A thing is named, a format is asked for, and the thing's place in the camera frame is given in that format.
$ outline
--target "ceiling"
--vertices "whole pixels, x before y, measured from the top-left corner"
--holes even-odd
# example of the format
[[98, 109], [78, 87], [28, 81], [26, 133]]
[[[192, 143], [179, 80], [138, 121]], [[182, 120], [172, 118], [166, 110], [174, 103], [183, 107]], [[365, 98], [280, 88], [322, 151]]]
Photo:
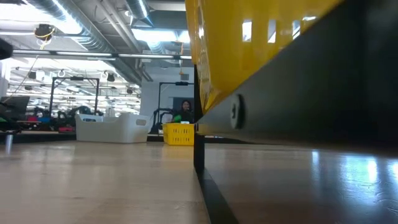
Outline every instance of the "ceiling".
[[[120, 32], [115, 26], [110, 23], [106, 18], [104, 11], [100, 9], [93, 0], [59, 0], [62, 1], [73, 1], [74, 4], [79, 8], [83, 15], [93, 25], [94, 29], [100, 32], [107, 43], [109, 43], [115, 52], [119, 53], [137, 53], [136, 49], [132, 49], [132, 43], [127, 43], [125, 39], [121, 37]], [[11, 43], [15, 49], [29, 49], [39, 50], [43, 42], [38, 40], [33, 34], [33, 30], [39, 24], [51, 24], [55, 25], [54, 18], [51, 15], [44, 14], [39, 10], [34, 9], [32, 6], [25, 4], [10, 4], [19, 3], [22, 0], [0, 0], [0, 38]], [[126, 3], [124, 0], [109, 0], [112, 7], [117, 11], [118, 16], [123, 20], [125, 26], [130, 27], [131, 18], [128, 16]], [[133, 29], [140, 30], [159, 30], [172, 32], [176, 38], [179, 38], [182, 32], [187, 30], [187, 21], [185, 15], [185, 3], [184, 0], [167, 0], [167, 1], [147, 1], [151, 7], [150, 18], [153, 22], [154, 27], [148, 27], [145, 23], [137, 21], [132, 26]], [[137, 40], [138, 48], [141, 50], [140, 53], [146, 54], [151, 53], [151, 48], [148, 46], [145, 37], [142, 40]], [[183, 54], [190, 55], [190, 44], [178, 43], [175, 41], [164, 41], [162, 42], [165, 51], [168, 54]], [[87, 50], [76, 41], [75, 37], [65, 37], [65, 33], [60, 29], [57, 29], [53, 35], [51, 42], [44, 46], [44, 50], [62, 50], [62, 51], [76, 51], [86, 52]], [[62, 59], [49, 59], [49, 58], [38, 58], [34, 63], [34, 58], [13, 58], [8, 60], [8, 69], [11, 71], [10, 77], [10, 88], [8, 94], [14, 95], [27, 95], [30, 94], [32, 102], [36, 99], [41, 99], [41, 103], [44, 107], [48, 103], [48, 94], [50, 93], [49, 86], [52, 82], [52, 77], [59, 76], [65, 73], [65, 77], [71, 76], [83, 76], [87, 78], [100, 78], [100, 92], [101, 97], [104, 98], [103, 102], [100, 103], [100, 109], [113, 103], [115, 108], [119, 108], [118, 111], [130, 111], [133, 113], [139, 112], [139, 102], [141, 91], [139, 86], [141, 83], [133, 83], [130, 79], [125, 78], [126, 75], [121, 73], [117, 68], [115, 69], [111, 63], [103, 62], [99, 60], [62, 60]], [[193, 65], [191, 61], [163, 61], [160, 60], [149, 60], [145, 59], [137, 62], [136, 59], [124, 59], [125, 63], [133, 71], [139, 69], [138, 74], [141, 75], [141, 82], [178, 82], [180, 81], [180, 72], [189, 74], [188, 81], [193, 78]], [[26, 77], [30, 67], [37, 74], [40, 74], [41, 79], [26, 79], [24, 83], [18, 88], [23, 79]], [[115, 74], [115, 82], [107, 82], [106, 76], [108, 73]], [[89, 88], [92, 83], [85, 81], [84, 83], [78, 83], [71, 81], [65, 81], [66, 85], [76, 86], [78, 92], [71, 91], [69, 87], [62, 86], [58, 87], [55, 91], [57, 95], [56, 101], [59, 101], [60, 108], [71, 108], [75, 105], [68, 101], [65, 95], [78, 95], [77, 98], [81, 98], [82, 101], [76, 100], [78, 104], [93, 106], [92, 101], [88, 101], [87, 98], [92, 98], [95, 93], [95, 88]], [[30, 85], [32, 90], [25, 90], [25, 86]], [[133, 87], [134, 93], [128, 95], [126, 93], [127, 86]], [[126, 102], [134, 102], [134, 105], [126, 105]]]

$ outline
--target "person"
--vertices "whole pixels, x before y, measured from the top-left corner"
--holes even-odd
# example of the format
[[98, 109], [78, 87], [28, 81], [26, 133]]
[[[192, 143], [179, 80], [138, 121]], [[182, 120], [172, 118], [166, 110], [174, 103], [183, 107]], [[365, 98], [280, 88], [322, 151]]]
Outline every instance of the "person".
[[173, 117], [173, 123], [180, 123], [181, 121], [193, 123], [192, 107], [189, 100], [182, 101], [181, 110], [178, 111]]

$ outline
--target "white plastic container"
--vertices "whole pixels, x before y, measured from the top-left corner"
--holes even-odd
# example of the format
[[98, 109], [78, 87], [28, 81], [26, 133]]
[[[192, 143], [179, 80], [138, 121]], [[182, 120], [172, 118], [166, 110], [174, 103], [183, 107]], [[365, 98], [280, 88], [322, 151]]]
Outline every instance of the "white plastic container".
[[146, 142], [149, 117], [122, 113], [118, 118], [76, 115], [78, 141], [135, 143]]

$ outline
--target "screw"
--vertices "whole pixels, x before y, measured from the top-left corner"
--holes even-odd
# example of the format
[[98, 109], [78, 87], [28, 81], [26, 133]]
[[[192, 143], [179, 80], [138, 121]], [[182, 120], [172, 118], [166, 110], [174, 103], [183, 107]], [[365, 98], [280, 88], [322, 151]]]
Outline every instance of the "screw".
[[231, 126], [233, 129], [241, 129], [244, 124], [243, 96], [238, 94], [232, 99], [231, 104]]

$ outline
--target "green object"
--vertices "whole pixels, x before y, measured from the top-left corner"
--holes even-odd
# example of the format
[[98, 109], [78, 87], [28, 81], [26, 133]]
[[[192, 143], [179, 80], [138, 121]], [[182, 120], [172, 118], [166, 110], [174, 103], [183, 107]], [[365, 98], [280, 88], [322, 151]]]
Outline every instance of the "green object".
[[173, 122], [174, 122], [174, 123], [180, 123], [180, 122], [181, 122], [181, 119], [182, 119], [181, 115], [177, 115], [177, 116], [175, 116], [175, 117], [173, 118]]

